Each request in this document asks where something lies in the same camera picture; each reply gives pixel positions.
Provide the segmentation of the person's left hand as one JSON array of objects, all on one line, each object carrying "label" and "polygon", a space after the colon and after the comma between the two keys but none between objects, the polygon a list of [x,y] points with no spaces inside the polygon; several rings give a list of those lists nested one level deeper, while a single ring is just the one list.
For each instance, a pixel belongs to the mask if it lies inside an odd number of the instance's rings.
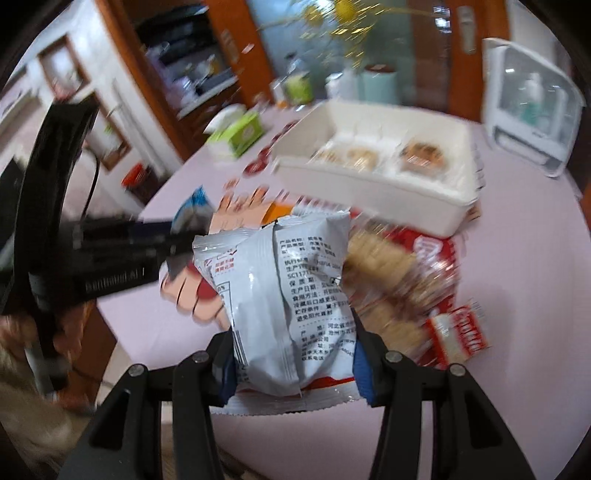
[{"label": "person's left hand", "polygon": [[[56,351],[68,361],[73,362],[82,352],[82,338],[95,301],[85,302],[62,314],[60,327],[53,344]],[[26,315],[1,317],[1,346],[15,359],[26,359],[25,349],[38,340],[37,328],[32,318]]]}]

